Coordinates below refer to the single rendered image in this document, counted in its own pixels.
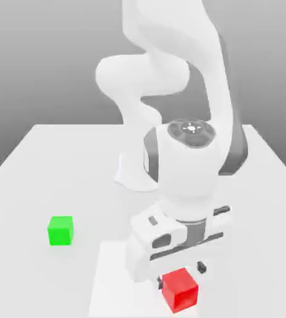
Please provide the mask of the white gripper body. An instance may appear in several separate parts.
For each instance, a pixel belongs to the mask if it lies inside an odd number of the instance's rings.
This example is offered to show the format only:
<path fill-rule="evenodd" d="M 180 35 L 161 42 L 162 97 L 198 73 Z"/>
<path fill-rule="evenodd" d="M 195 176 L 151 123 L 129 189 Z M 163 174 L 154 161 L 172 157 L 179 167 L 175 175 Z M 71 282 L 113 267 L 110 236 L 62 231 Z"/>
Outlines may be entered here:
<path fill-rule="evenodd" d="M 126 246 L 126 268 L 135 282 L 156 280 L 168 272 L 188 267 L 198 272 L 202 261 L 197 249 L 224 237 L 231 223 L 228 212 L 215 212 L 210 232 L 207 220 L 178 220 L 163 212 L 141 212 L 131 219 Z"/>

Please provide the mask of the small red cube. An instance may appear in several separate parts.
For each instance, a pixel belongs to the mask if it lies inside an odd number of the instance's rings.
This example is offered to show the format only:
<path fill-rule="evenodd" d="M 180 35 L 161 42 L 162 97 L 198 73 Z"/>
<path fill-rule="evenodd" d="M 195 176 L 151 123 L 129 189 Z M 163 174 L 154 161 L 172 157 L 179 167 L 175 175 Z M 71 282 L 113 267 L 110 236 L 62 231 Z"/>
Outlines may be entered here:
<path fill-rule="evenodd" d="M 162 295 L 173 313 L 197 304 L 199 285 L 186 268 L 162 275 L 162 283 Z"/>

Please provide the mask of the small green cube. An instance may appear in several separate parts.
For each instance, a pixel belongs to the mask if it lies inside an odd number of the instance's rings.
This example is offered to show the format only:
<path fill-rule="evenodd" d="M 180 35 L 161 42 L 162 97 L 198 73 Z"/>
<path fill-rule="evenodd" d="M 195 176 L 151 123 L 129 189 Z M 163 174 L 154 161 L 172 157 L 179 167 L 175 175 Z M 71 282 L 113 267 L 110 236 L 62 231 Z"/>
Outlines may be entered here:
<path fill-rule="evenodd" d="M 47 228 L 51 246 L 71 245 L 74 235 L 72 216 L 52 216 Z"/>

